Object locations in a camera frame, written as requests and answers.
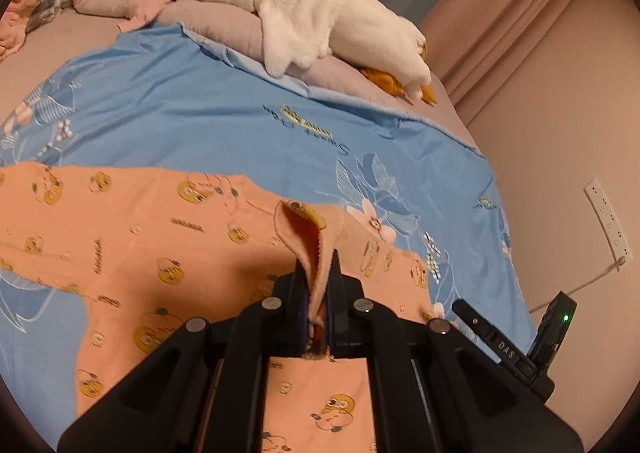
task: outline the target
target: white power strip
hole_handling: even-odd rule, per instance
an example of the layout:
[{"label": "white power strip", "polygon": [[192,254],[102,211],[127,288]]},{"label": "white power strip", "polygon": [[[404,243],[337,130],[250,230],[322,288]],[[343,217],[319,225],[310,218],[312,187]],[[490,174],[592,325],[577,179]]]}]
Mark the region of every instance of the white power strip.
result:
[{"label": "white power strip", "polygon": [[602,229],[604,229],[607,240],[609,240],[609,245],[618,264],[618,268],[620,268],[622,263],[633,259],[631,248],[628,242],[626,242],[625,232],[622,230],[620,220],[613,211],[611,202],[609,202],[606,193],[596,178],[584,187],[584,192],[587,194],[587,197],[589,197],[591,205],[593,205],[593,209],[596,211]]}]

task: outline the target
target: power cord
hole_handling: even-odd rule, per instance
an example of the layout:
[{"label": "power cord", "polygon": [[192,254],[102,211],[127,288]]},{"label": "power cord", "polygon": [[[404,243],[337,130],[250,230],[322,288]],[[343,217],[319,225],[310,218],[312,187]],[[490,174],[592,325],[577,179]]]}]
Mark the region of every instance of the power cord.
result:
[{"label": "power cord", "polygon": [[[584,289],[585,287],[587,287],[588,285],[591,285],[592,283],[598,281],[599,279],[601,279],[604,276],[607,276],[607,274],[609,274],[611,271],[613,271],[614,269],[619,269],[620,267],[622,267],[623,265],[625,265],[626,263],[626,258],[625,256],[620,256],[619,259],[617,259],[616,261],[614,261],[609,267],[607,267],[607,269],[605,269],[604,271],[602,271],[598,276],[596,276],[595,278],[590,279],[588,282],[576,287],[575,289],[570,290],[569,292],[565,292],[565,294],[567,296],[571,296],[574,292],[580,290],[580,289]],[[532,308],[529,311],[529,314],[533,314],[535,311],[540,310],[541,308],[545,308],[547,305],[549,305],[551,303],[551,301],[548,301],[546,303],[541,303],[538,306],[535,306],[534,308]]]}]

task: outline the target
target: white stuffed goose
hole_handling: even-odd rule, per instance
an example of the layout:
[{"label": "white stuffed goose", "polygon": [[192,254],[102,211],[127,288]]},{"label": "white stuffed goose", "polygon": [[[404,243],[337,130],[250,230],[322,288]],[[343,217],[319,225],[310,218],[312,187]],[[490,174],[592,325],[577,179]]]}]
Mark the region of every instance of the white stuffed goose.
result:
[{"label": "white stuffed goose", "polygon": [[291,63],[307,69],[333,53],[354,66],[390,74],[412,100],[430,89],[424,35],[377,0],[201,1],[257,11],[264,66],[273,77],[282,76]]}]

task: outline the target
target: wall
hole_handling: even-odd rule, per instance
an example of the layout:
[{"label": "wall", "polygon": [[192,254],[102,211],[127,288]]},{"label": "wall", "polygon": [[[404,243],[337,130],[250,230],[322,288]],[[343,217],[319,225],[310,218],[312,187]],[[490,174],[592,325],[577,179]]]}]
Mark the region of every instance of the wall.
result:
[{"label": "wall", "polygon": [[594,176],[636,253],[572,295],[577,313],[550,371],[549,406],[590,447],[640,378],[640,13],[624,0],[572,0],[469,129],[497,173],[530,308],[613,263],[582,190]]}]

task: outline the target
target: silver bolt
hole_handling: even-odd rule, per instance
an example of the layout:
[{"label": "silver bolt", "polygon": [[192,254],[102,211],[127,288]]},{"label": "silver bolt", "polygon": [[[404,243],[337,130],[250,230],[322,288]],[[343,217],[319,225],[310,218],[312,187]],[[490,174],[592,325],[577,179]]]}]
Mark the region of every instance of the silver bolt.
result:
[{"label": "silver bolt", "polygon": [[207,327],[207,322],[203,318],[191,318],[185,327],[189,332],[201,332]]},{"label": "silver bolt", "polygon": [[373,310],[373,302],[367,298],[358,298],[353,302],[353,308],[358,312],[369,312]]},{"label": "silver bolt", "polygon": [[429,322],[429,328],[436,334],[446,334],[451,330],[451,324],[446,319],[434,318]]},{"label": "silver bolt", "polygon": [[277,310],[282,306],[282,300],[276,296],[270,296],[262,300],[262,306],[267,310]]}]

